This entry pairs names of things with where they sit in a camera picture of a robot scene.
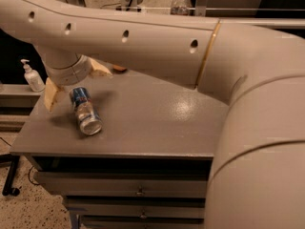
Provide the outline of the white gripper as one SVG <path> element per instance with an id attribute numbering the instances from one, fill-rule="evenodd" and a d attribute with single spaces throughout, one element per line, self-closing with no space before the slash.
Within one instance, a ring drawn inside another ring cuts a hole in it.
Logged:
<path id="1" fill-rule="evenodd" d="M 89 74 L 91 77 L 112 77 L 111 71 L 106 66 L 84 55 L 66 68 L 55 69 L 48 65 L 45 68 L 48 78 L 45 87 L 44 105 L 50 113 L 64 96 L 65 89 L 61 86 L 79 83 Z"/>

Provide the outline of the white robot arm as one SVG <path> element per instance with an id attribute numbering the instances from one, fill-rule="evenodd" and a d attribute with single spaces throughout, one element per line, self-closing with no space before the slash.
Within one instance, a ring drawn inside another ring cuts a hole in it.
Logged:
<path id="1" fill-rule="evenodd" d="M 7 34 L 56 50 L 59 86 L 89 69 L 74 52 L 226 103 L 205 229 L 305 229 L 305 39 L 217 18 L 143 14 L 60 0 L 0 0 Z"/>

